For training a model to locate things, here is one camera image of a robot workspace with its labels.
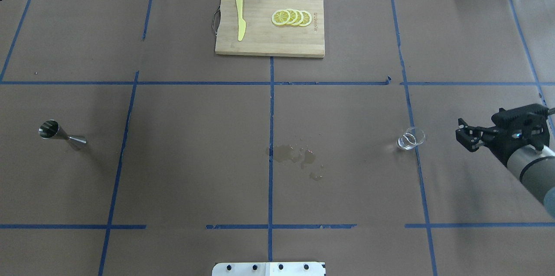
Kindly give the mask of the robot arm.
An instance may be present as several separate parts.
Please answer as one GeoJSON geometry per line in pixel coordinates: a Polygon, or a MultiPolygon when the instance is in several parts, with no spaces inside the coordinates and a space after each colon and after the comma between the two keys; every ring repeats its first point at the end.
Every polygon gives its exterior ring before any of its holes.
{"type": "Polygon", "coordinates": [[[456,140],[469,152],[484,146],[554,217],[555,155],[547,122],[526,114],[493,127],[470,126],[462,118],[456,140]]]}

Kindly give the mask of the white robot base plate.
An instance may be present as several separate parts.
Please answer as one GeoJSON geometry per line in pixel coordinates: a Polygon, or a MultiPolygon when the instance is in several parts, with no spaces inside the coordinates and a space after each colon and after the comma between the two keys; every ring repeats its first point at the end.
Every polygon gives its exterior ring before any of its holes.
{"type": "Polygon", "coordinates": [[[322,262],[241,262],[218,263],[212,276],[325,276],[322,262]]]}

